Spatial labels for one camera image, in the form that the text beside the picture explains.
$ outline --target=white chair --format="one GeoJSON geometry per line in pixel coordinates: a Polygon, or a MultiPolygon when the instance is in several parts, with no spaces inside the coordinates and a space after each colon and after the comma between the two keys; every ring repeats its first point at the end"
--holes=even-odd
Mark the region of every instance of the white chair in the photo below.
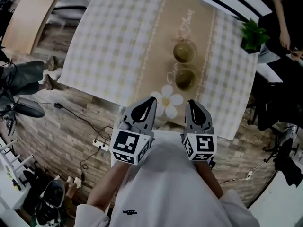
{"type": "Polygon", "coordinates": [[[8,227],[30,227],[1,197],[0,192],[0,218],[8,227]]]}
{"type": "Polygon", "coordinates": [[[0,160],[4,166],[4,168],[7,171],[7,175],[12,179],[15,180],[16,183],[19,184],[19,186],[22,188],[22,182],[19,179],[19,176],[22,175],[23,173],[19,173],[18,174],[18,170],[24,166],[27,162],[29,162],[30,159],[33,158],[33,156],[29,156],[28,158],[26,158],[24,161],[22,161],[20,164],[18,164],[17,161],[21,155],[18,155],[14,158],[9,159],[6,154],[5,154],[5,149],[7,149],[8,147],[12,146],[13,144],[17,143],[17,140],[12,141],[11,143],[7,144],[6,146],[0,148],[0,160]]]}

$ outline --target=white flower print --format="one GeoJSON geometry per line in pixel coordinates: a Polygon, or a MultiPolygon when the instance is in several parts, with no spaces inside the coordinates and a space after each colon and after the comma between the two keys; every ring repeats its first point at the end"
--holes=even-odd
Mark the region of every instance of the white flower print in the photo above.
{"type": "Polygon", "coordinates": [[[177,116],[177,110],[174,106],[181,105],[183,103],[183,96],[181,94],[174,94],[173,87],[170,84],[164,85],[161,90],[162,95],[159,92],[152,92],[151,96],[157,99],[157,111],[156,117],[161,117],[163,112],[169,119],[173,119],[177,116]]]}

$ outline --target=cup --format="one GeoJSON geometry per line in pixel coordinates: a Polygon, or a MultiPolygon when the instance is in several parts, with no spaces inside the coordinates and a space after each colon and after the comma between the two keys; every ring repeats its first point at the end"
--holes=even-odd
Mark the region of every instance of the cup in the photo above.
{"type": "Polygon", "coordinates": [[[181,64],[188,64],[196,57],[196,50],[189,42],[178,42],[174,46],[173,55],[181,64]]]}
{"type": "Polygon", "coordinates": [[[188,91],[196,84],[196,73],[190,68],[182,68],[176,73],[175,83],[181,91],[188,91]]]}

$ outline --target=white sleeve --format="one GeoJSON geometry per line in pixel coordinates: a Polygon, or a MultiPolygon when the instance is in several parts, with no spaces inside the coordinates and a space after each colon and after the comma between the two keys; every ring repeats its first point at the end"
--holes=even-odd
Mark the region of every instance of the white sleeve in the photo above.
{"type": "Polygon", "coordinates": [[[110,219],[101,210],[88,204],[77,207],[74,227],[108,227],[110,219]]]}
{"type": "Polygon", "coordinates": [[[220,202],[233,227],[260,227],[258,220],[245,207],[235,190],[228,190],[220,202]]]}

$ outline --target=white wall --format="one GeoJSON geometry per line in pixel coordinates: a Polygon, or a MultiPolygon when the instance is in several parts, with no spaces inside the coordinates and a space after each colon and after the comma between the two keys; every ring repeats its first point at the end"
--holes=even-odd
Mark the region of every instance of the white wall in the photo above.
{"type": "MultiPolygon", "coordinates": [[[[295,163],[303,172],[303,165],[295,163]]],[[[250,211],[261,227],[294,227],[303,215],[303,183],[288,186],[279,171],[250,211]]]]}

